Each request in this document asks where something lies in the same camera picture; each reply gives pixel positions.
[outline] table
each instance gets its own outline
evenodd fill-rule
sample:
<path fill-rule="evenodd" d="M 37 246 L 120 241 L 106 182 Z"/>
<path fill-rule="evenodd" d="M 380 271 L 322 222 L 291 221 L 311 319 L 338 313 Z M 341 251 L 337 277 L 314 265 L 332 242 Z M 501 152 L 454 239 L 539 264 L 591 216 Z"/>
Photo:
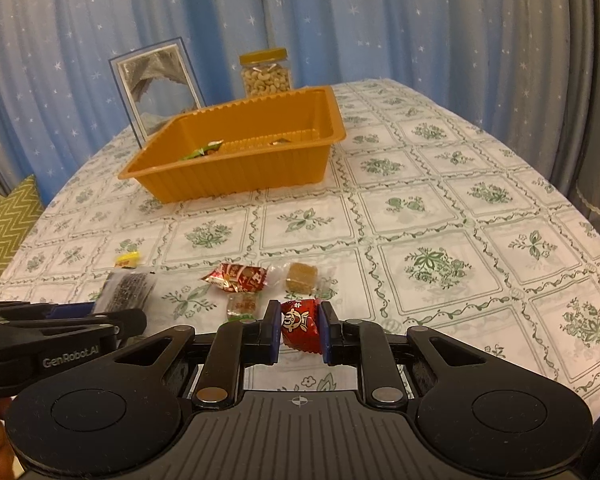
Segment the table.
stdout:
<path fill-rule="evenodd" d="M 116 175 L 123 130 L 64 186 L 0 278 L 0 300 L 93 300 L 121 253 L 158 282 L 146 333 L 214 332 L 226 296 L 200 278 L 220 261 L 289 261 L 330 275 L 341 319 L 394 333 L 426 324 L 558 380 L 600 414 L 600 237 L 502 143 L 390 80 L 334 86 L 347 139 L 320 184 L 160 204 Z M 285 299 L 282 288 L 263 294 Z M 282 347 L 248 388 L 353 388 L 352 368 Z"/>

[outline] blue curtain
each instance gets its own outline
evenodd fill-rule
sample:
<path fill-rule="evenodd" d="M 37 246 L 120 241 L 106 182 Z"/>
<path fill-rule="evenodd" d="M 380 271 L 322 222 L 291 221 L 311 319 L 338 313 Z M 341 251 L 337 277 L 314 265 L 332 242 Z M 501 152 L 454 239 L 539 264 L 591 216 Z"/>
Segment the blue curtain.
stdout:
<path fill-rule="evenodd" d="M 545 176 L 569 66 L 568 0 L 0 0 L 0 168 L 48 202 L 128 119 L 109 59 L 183 38 L 207 104 L 238 56 L 286 46 L 296 86 L 389 77 L 505 141 Z"/>

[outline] metal screw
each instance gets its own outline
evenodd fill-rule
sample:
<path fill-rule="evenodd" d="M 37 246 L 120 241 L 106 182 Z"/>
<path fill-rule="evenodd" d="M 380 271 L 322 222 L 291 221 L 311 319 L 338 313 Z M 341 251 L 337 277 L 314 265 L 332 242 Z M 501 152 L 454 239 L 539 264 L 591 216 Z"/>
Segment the metal screw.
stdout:
<path fill-rule="evenodd" d="M 403 395 L 398 388 L 383 386 L 373 390 L 371 396 L 378 402 L 398 402 Z"/>
<path fill-rule="evenodd" d="M 228 395 L 229 394 L 226 392 L 226 390 L 216 386 L 202 388 L 198 393 L 196 393 L 196 397 L 202 402 L 221 402 L 222 400 L 225 400 Z"/>

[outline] framed picture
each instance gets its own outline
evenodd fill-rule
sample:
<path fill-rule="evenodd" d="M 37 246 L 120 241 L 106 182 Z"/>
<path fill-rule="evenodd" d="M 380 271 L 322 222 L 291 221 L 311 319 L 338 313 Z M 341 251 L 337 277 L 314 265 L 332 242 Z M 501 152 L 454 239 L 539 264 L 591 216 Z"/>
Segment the framed picture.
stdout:
<path fill-rule="evenodd" d="M 205 106 L 182 38 L 113 57 L 109 65 L 141 147 L 172 117 Z"/>

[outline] small wrapped candy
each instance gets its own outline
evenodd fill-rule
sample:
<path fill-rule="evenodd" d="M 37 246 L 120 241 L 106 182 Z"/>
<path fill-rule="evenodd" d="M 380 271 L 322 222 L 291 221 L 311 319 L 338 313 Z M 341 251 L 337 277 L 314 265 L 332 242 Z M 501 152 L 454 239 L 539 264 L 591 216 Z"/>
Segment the small wrapped candy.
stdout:
<path fill-rule="evenodd" d="M 140 253 L 138 251 L 131 251 L 130 253 L 120 254 L 116 258 L 114 267 L 126 267 L 128 269 L 135 269 L 140 262 Z"/>
<path fill-rule="evenodd" d="M 212 140 L 208 145 L 198 148 L 195 152 L 189 155 L 183 156 L 180 160 L 191 160 L 192 158 L 198 158 L 199 156 L 210 155 L 220 149 L 224 140 Z"/>
<path fill-rule="evenodd" d="M 319 303 L 319 300 L 297 300 L 280 305 L 284 316 L 282 339 L 289 348 L 314 354 L 322 353 L 317 326 Z"/>
<path fill-rule="evenodd" d="M 318 279 L 318 268 L 312 265 L 293 262 L 286 274 L 285 288 L 287 292 L 311 294 Z"/>
<path fill-rule="evenodd" d="M 220 264 L 202 278 L 225 292 L 259 292 L 264 286 L 267 269 L 241 264 Z"/>
<path fill-rule="evenodd" d="M 228 295 L 226 316 L 229 321 L 236 319 L 255 319 L 258 307 L 256 292 L 234 292 Z"/>

